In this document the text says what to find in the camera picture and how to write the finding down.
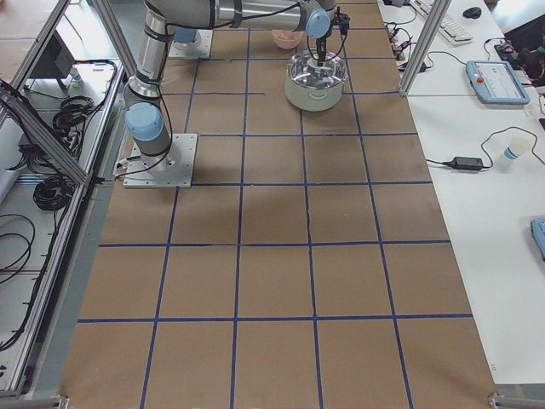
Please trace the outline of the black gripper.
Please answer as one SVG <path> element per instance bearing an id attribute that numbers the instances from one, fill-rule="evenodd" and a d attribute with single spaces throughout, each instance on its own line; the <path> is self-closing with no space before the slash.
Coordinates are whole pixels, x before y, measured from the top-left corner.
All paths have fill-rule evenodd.
<path id="1" fill-rule="evenodd" d="M 349 15 L 343 13 L 341 11 L 341 7 L 337 6 L 334 10 L 333 17 L 330 19 L 330 26 L 328 31 L 322 37 L 315 40 L 317 51 L 314 50 L 315 52 L 313 53 L 313 59 L 315 60 L 316 65 L 321 65 L 321 62 L 327 61 L 327 40 L 335 31 L 338 31 L 341 34 L 341 45 L 336 53 L 340 54 L 342 52 L 348 37 L 349 29 Z"/>

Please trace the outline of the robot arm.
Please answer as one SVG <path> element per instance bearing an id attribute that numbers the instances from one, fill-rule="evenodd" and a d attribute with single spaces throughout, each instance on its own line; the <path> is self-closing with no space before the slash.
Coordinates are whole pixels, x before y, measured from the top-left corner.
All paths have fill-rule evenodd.
<path id="1" fill-rule="evenodd" d="M 266 183 L 286 161 L 301 181 L 301 136 L 351 136 L 343 49 L 349 19 L 332 1 L 149 1 L 125 124 L 135 176 L 166 183 L 196 159 L 199 184 Z"/>
<path id="2" fill-rule="evenodd" d="M 198 29 L 177 27 L 174 34 L 174 46 L 178 48 L 197 47 L 201 42 Z"/>

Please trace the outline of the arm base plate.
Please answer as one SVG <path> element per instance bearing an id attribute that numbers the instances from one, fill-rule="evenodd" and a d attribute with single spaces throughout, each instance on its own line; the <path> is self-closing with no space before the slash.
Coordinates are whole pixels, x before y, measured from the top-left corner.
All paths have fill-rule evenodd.
<path id="1" fill-rule="evenodd" d="M 209 59 L 213 32 L 204 29 L 177 27 L 169 51 L 174 59 Z"/>
<path id="2" fill-rule="evenodd" d="M 197 144 L 197 134 L 174 134 L 172 146 L 166 158 L 152 167 L 161 159 L 161 156 L 149 158 L 142 155 L 134 142 L 131 154 L 139 158 L 128 162 L 125 171 L 128 175 L 123 177 L 123 186 L 126 188 L 189 188 L 192 185 Z"/>

